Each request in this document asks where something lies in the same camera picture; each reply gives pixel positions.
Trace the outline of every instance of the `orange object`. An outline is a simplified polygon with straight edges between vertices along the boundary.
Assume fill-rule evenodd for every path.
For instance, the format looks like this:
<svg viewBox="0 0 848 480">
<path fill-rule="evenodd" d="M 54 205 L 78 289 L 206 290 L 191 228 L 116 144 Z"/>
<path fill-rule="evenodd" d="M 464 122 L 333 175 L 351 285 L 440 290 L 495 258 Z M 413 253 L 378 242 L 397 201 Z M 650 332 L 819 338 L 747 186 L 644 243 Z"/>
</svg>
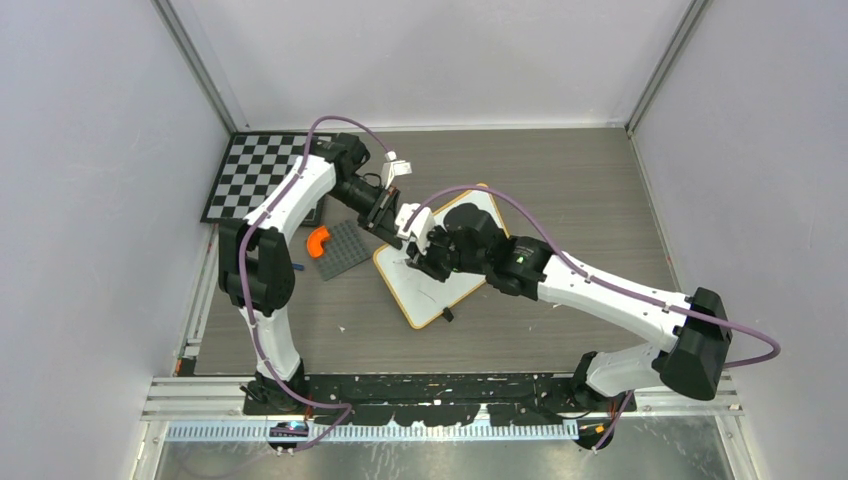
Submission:
<svg viewBox="0 0 848 480">
<path fill-rule="evenodd" d="M 309 238 L 306 240 L 306 251 L 309 252 L 309 256 L 318 258 L 324 255 L 324 242 L 329 239 L 330 231 L 324 226 L 318 227 L 310 233 Z"/>
</svg>

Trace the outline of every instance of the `gray floor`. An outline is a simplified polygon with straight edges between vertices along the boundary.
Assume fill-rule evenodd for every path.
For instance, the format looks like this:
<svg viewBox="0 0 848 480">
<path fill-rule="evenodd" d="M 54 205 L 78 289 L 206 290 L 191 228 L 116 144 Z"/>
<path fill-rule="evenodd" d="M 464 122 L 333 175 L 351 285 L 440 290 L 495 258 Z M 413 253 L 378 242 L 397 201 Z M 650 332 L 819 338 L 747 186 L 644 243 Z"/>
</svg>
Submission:
<svg viewBox="0 0 848 480">
<path fill-rule="evenodd" d="M 386 133 L 413 175 L 401 201 L 452 185 L 485 182 L 526 205 L 569 253 L 634 281 L 672 289 L 672 278 L 633 151 L 621 129 Z M 378 171 L 382 156 L 363 171 Z M 510 232 L 533 235 L 507 205 Z M 355 218 L 329 199 L 324 221 Z M 580 311 L 502 295 L 485 286 L 460 303 L 452 323 L 409 327 L 372 262 L 328 282 L 306 254 L 308 230 L 290 249 L 297 272 L 290 319 L 295 345 L 313 373 L 571 371 L 590 350 L 614 351 L 638 337 Z M 369 247 L 380 242 L 363 233 Z M 244 321 L 216 295 L 197 373 L 252 374 Z"/>
</svg>

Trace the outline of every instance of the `whiteboard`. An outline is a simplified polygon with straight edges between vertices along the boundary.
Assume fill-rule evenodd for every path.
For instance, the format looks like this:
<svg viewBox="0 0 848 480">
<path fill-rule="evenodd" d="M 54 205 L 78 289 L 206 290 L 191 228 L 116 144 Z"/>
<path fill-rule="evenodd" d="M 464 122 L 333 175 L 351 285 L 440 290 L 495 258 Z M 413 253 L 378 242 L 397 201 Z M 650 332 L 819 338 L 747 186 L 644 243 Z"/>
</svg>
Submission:
<svg viewBox="0 0 848 480">
<path fill-rule="evenodd" d="M 494 198 L 476 190 L 463 193 L 437 210 L 433 214 L 436 225 L 444 225 L 442 222 L 447 212 L 465 203 L 489 212 L 498 226 L 507 232 Z M 407 245 L 408 242 L 404 242 L 401 250 L 384 245 L 374 252 L 373 259 L 409 325 L 416 330 L 426 327 L 439 318 L 445 308 L 453 307 L 486 283 L 483 275 L 471 273 L 452 273 L 444 283 L 433 280 L 420 270 L 406 266 L 409 258 L 406 255 Z"/>
</svg>

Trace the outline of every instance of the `white wall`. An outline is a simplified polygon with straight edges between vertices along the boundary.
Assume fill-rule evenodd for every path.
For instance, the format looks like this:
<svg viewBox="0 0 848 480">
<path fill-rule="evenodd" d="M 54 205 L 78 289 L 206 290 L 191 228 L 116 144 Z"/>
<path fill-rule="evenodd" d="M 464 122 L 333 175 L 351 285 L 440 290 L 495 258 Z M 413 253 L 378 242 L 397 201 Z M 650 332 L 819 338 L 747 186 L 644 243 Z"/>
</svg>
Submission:
<svg viewBox="0 0 848 480">
<path fill-rule="evenodd" d="M 684 286 L 783 344 L 733 374 L 769 479 L 848 472 L 846 24 L 843 0 L 714 0 L 637 131 Z"/>
<path fill-rule="evenodd" d="M 149 1 L 0 6 L 3 478 L 126 478 L 226 135 Z"/>
<path fill-rule="evenodd" d="M 689 4 L 175 2 L 253 129 L 623 123 Z"/>
</svg>

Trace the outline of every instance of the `robotic arm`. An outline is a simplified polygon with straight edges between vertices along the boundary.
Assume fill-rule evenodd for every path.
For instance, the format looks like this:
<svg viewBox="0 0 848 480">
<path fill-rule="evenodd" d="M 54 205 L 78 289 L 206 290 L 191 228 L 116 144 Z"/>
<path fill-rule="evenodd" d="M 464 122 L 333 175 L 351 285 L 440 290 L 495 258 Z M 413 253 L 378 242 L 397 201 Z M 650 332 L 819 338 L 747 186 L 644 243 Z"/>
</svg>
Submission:
<svg viewBox="0 0 848 480">
<path fill-rule="evenodd" d="M 647 343 L 614 353 L 589 352 L 572 379 L 575 400 L 587 407 L 636 388 L 665 385 L 687 397 L 715 397 L 732 338 L 725 329 L 672 311 L 672 306 L 726 318 L 718 294 L 699 288 L 692 297 L 653 289 L 588 266 L 563 254 L 587 272 L 584 278 L 532 237 L 507 237 L 488 212 L 463 204 L 436 226 L 429 209 L 405 228 L 417 204 L 401 207 L 398 236 L 408 239 L 408 265 L 445 281 L 451 272 L 484 275 L 500 292 L 568 305 L 632 331 Z M 648 305 L 601 286 L 603 278 L 637 294 L 659 298 Z"/>
<path fill-rule="evenodd" d="M 532 237 L 507 237 L 487 212 L 473 205 L 452 209 L 444 226 L 435 225 L 432 213 L 424 209 L 405 228 L 418 205 L 405 204 L 398 209 L 399 192 L 388 185 L 390 182 L 374 186 L 356 173 L 370 158 L 358 137 L 341 134 L 330 142 L 315 142 L 311 150 L 308 159 L 297 160 L 293 172 L 299 171 L 302 162 L 306 164 L 273 209 L 269 208 L 271 200 L 287 182 L 295 181 L 290 178 L 292 175 L 244 219 L 226 220 L 219 225 L 219 287 L 246 320 L 247 309 L 253 309 L 256 324 L 248 325 L 256 329 L 254 341 L 258 339 L 275 372 L 297 393 L 307 392 L 305 383 L 298 380 L 303 377 L 303 365 L 291 339 L 286 308 L 295 283 L 288 241 L 309 209 L 322 195 L 329 194 L 356 211 L 359 226 L 366 231 L 398 249 L 406 240 L 408 265 L 435 280 L 445 281 L 452 272 L 481 274 L 505 294 L 579 308 L 644 338 L 644 345 L 583 356 L 571 385 L 573 397 L 581 406 L 595 408 L 623 391 L 663 384 L 696 399 L 715 396 L 730 331 L 685 317 L 669 307 L 685 306 L 726 318 L 717 294 L 698 289 L 688 298 L 681 293 L 662 292 L 572 259 L 589 272 L 584 278 L 554 255 L 547 243 Z M 387 160 L 387 165 L 395 163 L 388 155 Z M 248 250 L 254 252 L 246 264 L 253 304 L 245 305 L 238 246 L 263 213 L 267 215 L 248 244 Z M 613 293 L 592 282 L 594 276 L 661 298 L 666 306 L 651 307 Z M 257 372 L 258 381 L 267 386 L 274 383 L 261 357 Z"/>
</svg>

